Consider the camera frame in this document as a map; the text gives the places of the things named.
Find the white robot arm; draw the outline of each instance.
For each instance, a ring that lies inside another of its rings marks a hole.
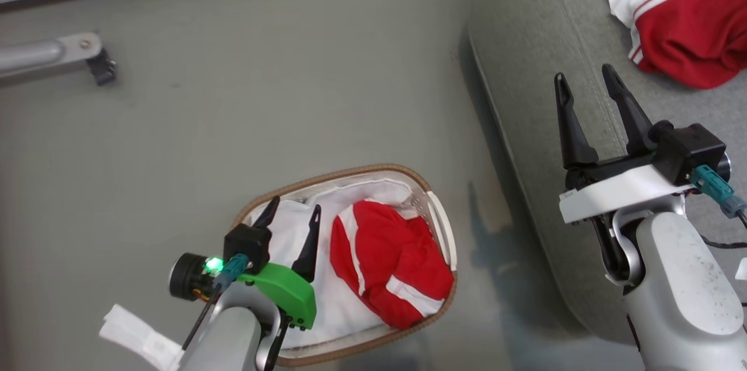
[[[744,371],[742,303],[684,205],[685,196],[703,192],[744,222],[747,204],[726,185],[731,164],[725,145],[699,124],[651,125],[614,69],[605,65],[603,75],[621,111],[629,155],[598,160],[559,74],[558,124],[569,189],[560,196],[563,219],[593,222],[606,277],[621,288],[646,369]]]
[[[278,354],[273,344],[282,341],[287,328],[269,297],[256,286],[234,282],[217,300],[207,327],[179,369],[271,371]]]

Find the green led light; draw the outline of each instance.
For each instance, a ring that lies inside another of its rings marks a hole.
[[[219,257],[211,257],[205,262],[205,270],[209,272],[220,272],[224,268],[224,262]]]

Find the black cable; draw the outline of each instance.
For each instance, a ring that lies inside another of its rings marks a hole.
[[[738,216],[739,219],[742,220],[742,225],[744,225],[745,228],[747,228],[747,216],[745,216],[745,211],[737,211],[736,216]]]
[[[707,246],[711,246],[716,249],[747,249],[747,243],[715,243],[714,241],[708,240],[704,236],[701,236],[703,239],[703,243],[706,243]]]
[[[184,340],[184,345],[181,345],[182,351],[187,350],[187,346],[189,347],[190,342],[192,342],[192,339],[194,339],[195,334],[197,334],[197,329],[200,328],[200,325],[203,323],[203,320],[205,320],[205,316],[208,315],[208,311],[210,310],[210,307],[212,307],[213,304],[215,304],[220,294],[221,294],[221,284],[219,283],[215,286],[215,290],[213,291],[213,296],[210,297],[210,301],[205,302],[205,307],[203,307],[203,312],[200,313],[200,316],[197,318],[197,321],[194,323],[194,327],[192,327],[192,331],[189,332],[189,336],[187,336],[187,340]]]
[[[736,212],[736,216],[739,217],[739,220],[742,221],[742,225],[747,228],[747,215],[745,215],[745,212],[740,209],[740,211]],[[708,240],[704,236],[701,236],[703,239],[703,243],[706,243],[707,246],[714,247],[716,249],[747,249],[747,243],[715,243],[714,241]]]

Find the cable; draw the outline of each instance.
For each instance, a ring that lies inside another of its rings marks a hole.
[[[723,249],[723,250],[729,250],[729,249],[747,249],[747,243],[715,243],[714,241],[708,240],[704,236],[701,236],[703,239],[703,243],[706,243],[707,246],[711,246],[715,249]]]
[[[737,211],[736,216],[739,217],[739,219],[742,221],[742,225],[747,228],[747,215],[745,215],[745,211]]]
[[[221,293],[221,284],[217,284],[215,287],[215,296],[210,299],[209,302],[205,303],[205,307],[203,307],[203,312],[200,313],[200,316],[197,318],[197,321],[195,321],[194,326],[192,326],[192,331],[189,332],[189,336],[187,336],[187,340],[184,340],[184,345],[181,346],[182,351],[187,350],[187,346],[189,347],[190,342],[192,342],[192,339],[194,339],[195,334],[197,334],[197,329],[200,328],[200,325],[203,323],[203,320],[205,320],[205,316],[208,315],[208,311],[210,310],[210,307],[215,304],[215,302],[218,299],[218,294]]]
[[[194,296],[195,296],[195,297],[198,297],[199,299],[203,300],[204,302],[208,302],[208,301],[210,301],[210,299],[209,299],[208,297],[206,297],[206,296],[205,296],[205,295],[203,294],[203,292],[202,292],[202,291],[200,291],[200,290],[199,290],[199,289],[197,289],[197,288],[195,288],[195,289],[192,289],[192,294],[194,294]]]

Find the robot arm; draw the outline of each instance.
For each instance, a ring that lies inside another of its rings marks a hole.
[[[190,253],[174,265],[171,294],[206,301],[182,347],[179,369],[272,371],[288,328],[306,331],[314,325],[316,302],[310,283],[315,277],[321,208],[314,209],[301,255],[288,268],[272,264],[268,250],[272,233],[267,226],[278,204],[280,198],[273,198],[251,227],[238,225],[226,235],[226,265],[215,257]],[[208,325],[190,346],[213,305]]]
[[[0,78],[83,61],[97,85],[102,86],[116,78],[115,63],[96,33],[0,47]]]
[[[606,277],[621,288],[646,369],[744,371],[742,303],[684,206],[685,196],[705,193],[728,217],[744,218],[747,204],[726,184],[726,145],[700,124],[652,125],[614,69],[605,65],[603,75],[622,115],[628,155],[599,161],[559,74],[558,125],[568,170],[563,219],[594,224]]]

